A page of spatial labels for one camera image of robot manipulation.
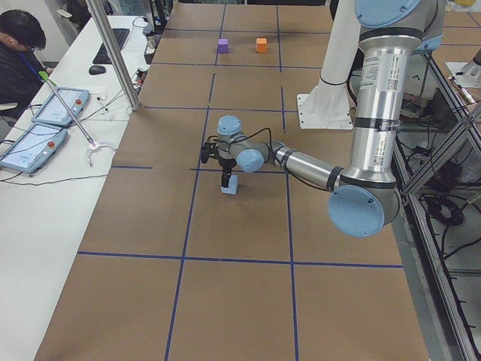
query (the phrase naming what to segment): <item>black keyboard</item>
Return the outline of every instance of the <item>black keyboard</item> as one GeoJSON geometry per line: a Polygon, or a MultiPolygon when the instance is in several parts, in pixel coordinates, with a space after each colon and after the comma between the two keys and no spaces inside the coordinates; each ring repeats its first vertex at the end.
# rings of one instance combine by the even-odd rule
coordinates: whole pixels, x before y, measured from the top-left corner
{"type": "MultiPolygon", "coordinates": [[[[127,37],[129,36],[130,29],[121,29],[115,28],[112,29],[113,36],[115,36],[115,40],[117,41],[119,48],[122,49],[123,45],[126,43],[127,37]]],[[[107,49],[105,45],[101,45],[98,49],[97,55],[93,59],[92,63],[94,64],[112,64],[112,61],[107,55],[107,49]]]]}

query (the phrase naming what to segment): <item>white table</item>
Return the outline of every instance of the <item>white table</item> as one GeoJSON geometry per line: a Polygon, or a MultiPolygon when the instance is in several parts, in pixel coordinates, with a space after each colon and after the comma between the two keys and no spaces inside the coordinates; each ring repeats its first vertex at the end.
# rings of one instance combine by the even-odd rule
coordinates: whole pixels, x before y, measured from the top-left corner
{"type": "MultiPolygon", "coordinates": [[[[144,60],[146,38],[142,29],[132,26],[135,17],[110,17],[112,27],[129,28],[131,35],[122,50],[129,74],[147,69],[144,60]]],[[[142,20],[135,21],[143,25],[142,20]]],[[[112,65],[107,72],[88,74],[101,44],[92,20],[71,45],[51,75],[59,86],[88,89],[92,94],[80,118],[101,107],[97,96],[111,100],[121,89],[112,65]]],[[[40,104],[50,89],[44,85],[33,99],[40,104]]],[[[96,141],[118,146],[129,120],[129,104],[119,98],[108,112],[100,112],[83,124],[96,141]]],[[[17,126],[27,129],[32,113],[26,111],[17,126]]],[[[63,147],[33,177],[22,174],[16,183],[43,183],[66,178],[107,174],[113,151],[107,148],[92,155],[93,167],[86,162],[88,142],[81,131],[71,127],[63,147]]],[[[13,129],[6,139],[15,140],[23,131],[13,129]]],[[[7,147],[0,147],[3,153],[7,147]]],[[[16,171],[0,168],[0,179],[16,171]]],[[[62,291],[78,246],[88,225],[104,177],[70,180],[40,187],[0,183],[0,359],[33,359],[41,343],[62,291]]]]}

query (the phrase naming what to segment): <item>orange cube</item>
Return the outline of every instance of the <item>orange cube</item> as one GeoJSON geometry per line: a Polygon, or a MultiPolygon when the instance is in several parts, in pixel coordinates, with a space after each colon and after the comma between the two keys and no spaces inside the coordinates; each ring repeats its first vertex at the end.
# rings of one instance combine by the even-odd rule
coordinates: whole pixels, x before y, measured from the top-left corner
{"type": "Polygon", "coordinates": [[[268,40],[267,40],[267,38],[257,38],[256,39],[256,50],[257,50],[257,53],[267,53],[267,51],[268,51],[268,40]]]}

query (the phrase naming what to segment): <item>purple cube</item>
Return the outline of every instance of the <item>purple cube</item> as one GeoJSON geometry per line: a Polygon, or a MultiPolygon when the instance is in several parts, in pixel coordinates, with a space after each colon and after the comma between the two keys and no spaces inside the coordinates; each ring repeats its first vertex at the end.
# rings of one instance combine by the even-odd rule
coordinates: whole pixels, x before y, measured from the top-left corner
{"type": "Polygon", "coordinates": [[[217,44],[217,51],[222,54],[228,53],[228,40],[227,39],[219,39],[217,44]]]}

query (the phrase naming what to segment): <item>blue and white device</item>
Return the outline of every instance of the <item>blue and white device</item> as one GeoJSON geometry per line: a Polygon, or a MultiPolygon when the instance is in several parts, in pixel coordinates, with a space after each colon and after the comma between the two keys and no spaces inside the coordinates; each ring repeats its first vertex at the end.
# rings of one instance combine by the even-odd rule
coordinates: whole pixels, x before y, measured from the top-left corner
{"type": "Polygon", "coordinates": [[[59,149],[67,129],[49,124],[33,124],[0,156],[0,166],[35,173],[59,149]]]}
{"type": "MultiPolygon", "coordinates": [[[[56,89],[75,116],[80,114],[90,98],[90,93],[86,89],[62,87],[57,87],[56,89]]],[[[32,122],[34,123],[50,124],[53,126],[67,126],[73,121],[70,114],[54,93],[50,94],[40,110],[32,118],[32,122]]]]}

